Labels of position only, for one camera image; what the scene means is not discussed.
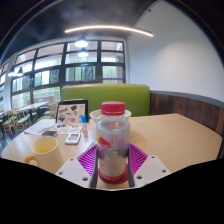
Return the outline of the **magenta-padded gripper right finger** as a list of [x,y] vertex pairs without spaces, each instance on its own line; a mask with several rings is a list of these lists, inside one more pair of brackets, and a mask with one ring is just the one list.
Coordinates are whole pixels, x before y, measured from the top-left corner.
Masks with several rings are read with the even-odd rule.
[[134,144],[129,145],[128,183],[130,188],[140,188],[157,181],[171,172],[156,155],[147,155]]

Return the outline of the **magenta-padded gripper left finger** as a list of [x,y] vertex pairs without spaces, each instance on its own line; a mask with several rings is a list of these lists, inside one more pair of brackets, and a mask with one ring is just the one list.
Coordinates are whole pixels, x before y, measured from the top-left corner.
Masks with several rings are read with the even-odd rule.
[[92,145],[78,158],[69,158],[57,176],[84,188],[95,188],[98,181],[97,145]]

